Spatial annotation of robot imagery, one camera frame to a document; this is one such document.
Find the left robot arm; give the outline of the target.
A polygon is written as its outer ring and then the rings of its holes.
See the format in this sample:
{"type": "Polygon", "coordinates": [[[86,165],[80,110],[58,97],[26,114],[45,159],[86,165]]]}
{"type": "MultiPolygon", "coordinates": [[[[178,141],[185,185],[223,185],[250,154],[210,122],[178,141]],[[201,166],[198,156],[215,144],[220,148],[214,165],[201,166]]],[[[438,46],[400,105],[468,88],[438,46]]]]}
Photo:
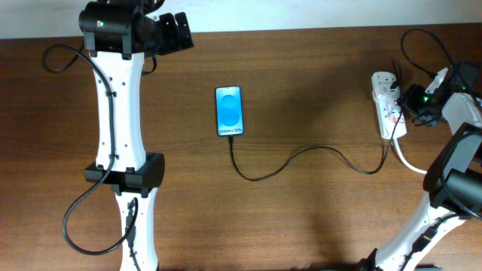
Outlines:
{"type": "Polygon", "coordinates": [[[90,2],[79,15],[96,79],[99,147],[85,178],[111,186],[120,212],[122,270],[157,270],[154,204],[165,159],[142,141],[140,83],[145,59],[194,46],[186,13],[156,1],[90,2]]]}

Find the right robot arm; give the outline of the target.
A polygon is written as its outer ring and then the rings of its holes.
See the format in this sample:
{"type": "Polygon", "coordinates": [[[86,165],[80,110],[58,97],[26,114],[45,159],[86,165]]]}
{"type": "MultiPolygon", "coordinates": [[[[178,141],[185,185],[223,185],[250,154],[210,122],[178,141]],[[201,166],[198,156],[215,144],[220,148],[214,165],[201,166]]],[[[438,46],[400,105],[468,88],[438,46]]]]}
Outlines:
{"type": "Polygon", "coordinates": [[[481,217],[481,174],[470,164],[481,160],[481,99],[474,93],[480,67],[458,62],[440,70],[428,88],[413,86],[409,105],[441,117],[453,134],[424,171],[423,198],[391,241],[360,260],[358,270],[415,270],[451,230],[481,217]]]}

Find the blue Galaxy smartphone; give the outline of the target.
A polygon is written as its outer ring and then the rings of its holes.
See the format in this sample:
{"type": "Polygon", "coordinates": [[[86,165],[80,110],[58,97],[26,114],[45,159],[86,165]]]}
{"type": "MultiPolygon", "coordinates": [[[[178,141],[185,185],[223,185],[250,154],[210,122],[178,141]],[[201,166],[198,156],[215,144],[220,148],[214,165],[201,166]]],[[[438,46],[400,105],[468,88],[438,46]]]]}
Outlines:
{"type": "Polygon", "coordinates": [[[242,135],[244,122],[240,87],[217,87],[215,89],[215,105],[218,135],[242,135]]]}

